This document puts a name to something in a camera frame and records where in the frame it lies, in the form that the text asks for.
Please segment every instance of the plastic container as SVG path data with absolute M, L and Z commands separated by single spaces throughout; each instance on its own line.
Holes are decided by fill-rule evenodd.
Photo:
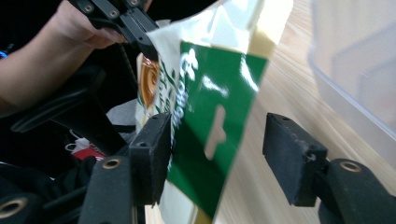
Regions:
M 308 62 L 323 99 L 396 168 L 396 1 L 313 0 Z

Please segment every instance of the wooden table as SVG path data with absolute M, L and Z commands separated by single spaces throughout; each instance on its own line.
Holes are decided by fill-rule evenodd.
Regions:
M 368 166 L 396 195 L 396 171 L 370 148 L 320 97 L 307 64 L 312 38 L 309 0 L 294 0 L 281 41 L 267 68 L 247 122 L 247 134 L 226 183 L 215 223 L 319 223 L 316 207 L 290 206 L 262 155 L 268 112 L 293 119 L 329 149 L 329 159 Z M 149 209 L 148 223 L 161 223 Z

